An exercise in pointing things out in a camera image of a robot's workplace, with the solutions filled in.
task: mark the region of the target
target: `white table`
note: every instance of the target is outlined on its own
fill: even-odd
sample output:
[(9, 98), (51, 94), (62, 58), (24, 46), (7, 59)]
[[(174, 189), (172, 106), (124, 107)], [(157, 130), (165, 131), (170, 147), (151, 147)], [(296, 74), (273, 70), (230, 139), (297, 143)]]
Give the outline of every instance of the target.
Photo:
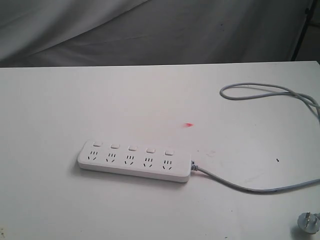
[(308, 108), (286, 96), (220, 97), (240, 82), (320, 102), (316, 62), (0, 69), (0, 239), (320, 239), (296, 229), (301, 213), (320, 212), (320, 185), (252, 195), (197, 172), (182, 184), (78, 167), (85, 141), (99, 139), (179, 148), (251, 188), (319, 178)]

